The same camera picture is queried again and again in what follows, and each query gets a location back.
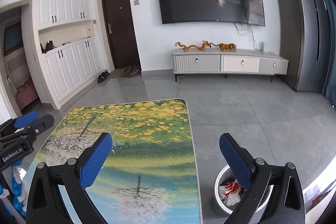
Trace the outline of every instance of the front door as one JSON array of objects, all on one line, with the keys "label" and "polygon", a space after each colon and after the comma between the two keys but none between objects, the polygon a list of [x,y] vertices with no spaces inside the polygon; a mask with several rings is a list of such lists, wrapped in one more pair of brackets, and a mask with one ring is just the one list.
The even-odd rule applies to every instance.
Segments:
[{"label": "front door", "polygon": [[129,0],[102,0],[115,69],[140,65]]}]

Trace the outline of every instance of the pile of shoes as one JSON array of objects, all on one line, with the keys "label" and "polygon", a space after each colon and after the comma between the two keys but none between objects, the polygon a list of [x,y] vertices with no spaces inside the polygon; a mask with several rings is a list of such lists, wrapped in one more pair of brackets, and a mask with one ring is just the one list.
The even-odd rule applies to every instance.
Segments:
[{"label": "pile of shoes", "polygon": [[141,74],[141,67],[136,65],[129,65],[123,72],[123,77],[134,77]]},{"label": "pile of shoes", "polygon": [[106,70],[106,71],[103,71],[99,76],[98,76],[98,80],[97,80],[97,83],[100,84],[102,82],[104,82],[104,80],[107,78],[107,76],[109,76],[110,73]]}]

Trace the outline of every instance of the gray refrigerator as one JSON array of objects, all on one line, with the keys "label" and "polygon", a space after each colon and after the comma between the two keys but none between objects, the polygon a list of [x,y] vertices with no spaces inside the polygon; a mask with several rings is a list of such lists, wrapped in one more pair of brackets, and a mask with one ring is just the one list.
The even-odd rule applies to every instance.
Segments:
[{"label": "gray refrigerator", "polygon": [[330,60],[330,20],[324,0],[278,0],[284,81],[294,90],[322,92]]}]

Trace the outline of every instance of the tv cabinet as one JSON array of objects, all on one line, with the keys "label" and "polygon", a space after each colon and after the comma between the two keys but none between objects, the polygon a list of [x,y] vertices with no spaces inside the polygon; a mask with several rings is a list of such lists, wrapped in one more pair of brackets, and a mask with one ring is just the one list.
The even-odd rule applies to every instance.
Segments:
[{"label": "tv cabinet", "polygon": [[174,57],[175,81],[183,74],[256,74],[286,75],[288,60],[272,53],[257,50],[222,51],[218,48],[195,48],[171,51]]}]

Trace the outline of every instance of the metal bolt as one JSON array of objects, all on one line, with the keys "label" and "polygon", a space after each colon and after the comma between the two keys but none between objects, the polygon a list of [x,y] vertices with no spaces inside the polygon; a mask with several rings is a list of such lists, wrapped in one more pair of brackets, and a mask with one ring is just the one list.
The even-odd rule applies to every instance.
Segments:
[{"label": "metal bolt", "polygon": [[262,158],[256,158],[256,159],[255,159],[255,162],[258,163],[259,165],[263,165],[263,164],[265,164],[265,161],[264,161],[264,159],[262,159]]},{"label": "metal bolt", "polygon": [[288,166],[290,169],[294,169],[294,168],[295,168],[295,165],[294,165],[294,163],[292,163],[292,162],[288,162],[288,163],[287,163],[287,166]]},{"label": "metal bolt", "polygon": [[76,159],[75,158],[70,158],[68,160],[68,165],[74,165],[76,163]]},{"label": "metal bolt", "polygon": [[44,162],[40,162],[38,165],[37,165],[37,168],[38,169],[42,169],[44,167]]}]

